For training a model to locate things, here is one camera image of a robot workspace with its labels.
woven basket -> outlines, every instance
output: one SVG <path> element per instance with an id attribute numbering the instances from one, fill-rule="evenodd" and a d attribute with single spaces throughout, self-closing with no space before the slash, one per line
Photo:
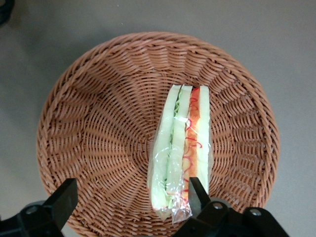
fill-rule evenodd
<path id="1" fill-rule="evenodd" d="M 278 129 L 268 100 L 234 58 L 194 37 L 136 33 L 77 59 L 44 106 L 37 134 L 48 193 L 75 177 L 68 224 L 81 236 L 170 236 L 146 187 L 148 155 L 172 84 L 210 89 L 214 167 L 210 196 L 237 211 L 266 203 L 276 178 Z"/>

metal bolt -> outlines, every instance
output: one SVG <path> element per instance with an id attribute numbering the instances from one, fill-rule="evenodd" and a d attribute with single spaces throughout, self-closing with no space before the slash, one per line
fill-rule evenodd
<path id="1" fill-rule="evenodd" d="M 217 209 L 217 210 L 223 209 L 223 205 L 220 204 L 219 202 L 213 203 L 213 206 L 214 206 L 214 208 Z"/>
<path id="2" fill-rule="evenodd" d="M 37 207 L 37 206 L 32 206 L 32 207 L 30 207 L 29 209 L 27 209 L 25 213 L 28 214 L 28 215 L 30 215 L 30 214 L 36 212 L 37 210 L 38 210 L 38 207 Z"/>
<path id="3" fill-rule="evenodd" d="M 254 216 L 261 216 L 261 212 L 258 209 L 251 209 L 250 212 Z"/>

wrapped sandwich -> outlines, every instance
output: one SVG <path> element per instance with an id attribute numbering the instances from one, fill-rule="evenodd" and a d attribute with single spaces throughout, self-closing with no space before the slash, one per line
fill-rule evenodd
<path id="1" fill-rule="evenodd" d="M 152 207 L 173 222 L 191 216 L 189 178 L 208 193 L 212 168 L 208 87 L 173 85 L 167 96 L 150 154 L 148 188 Z"/>

gray table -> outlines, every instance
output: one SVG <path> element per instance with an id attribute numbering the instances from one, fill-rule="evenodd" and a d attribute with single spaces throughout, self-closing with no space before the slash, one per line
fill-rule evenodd
<path id="1" fill-rule="evenodd" d="M 46 199 L 36 162 L 44 102 L 93 46 L 141 31 L 195 36 L 261 83 L 280 129 L 277 181 L 266 209 L 291 236 L 316 231 L 316 1 L 17 1 L 0 27 L 0 214 Z M 77 236 L 69 227 L 66 236 Z"/>

black object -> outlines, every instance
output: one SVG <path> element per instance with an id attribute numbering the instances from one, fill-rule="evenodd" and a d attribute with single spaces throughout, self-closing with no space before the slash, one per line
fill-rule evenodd
<path id="1" fill-rule="evenodd" d="M 66 179 L 43 205 L 25 207 L 0 221 L 0 237 L 63 237 L 61 229 L 77 202 L 76 179 Z"/>
<path id="2" fill-rule="evenodd" d="M 14 2 L 14 0 L 5 0 L 4 4 L 0 6 L 0 25 L 10 18 Z"/>
<path id="3" fill-rule="evenodd" d="M 190 178 L 189 218 L 173 237 L 289 237 L 265 209 L 249 207 L 243 214 L 225 201 L 212 201 L 198 178 Z"/>

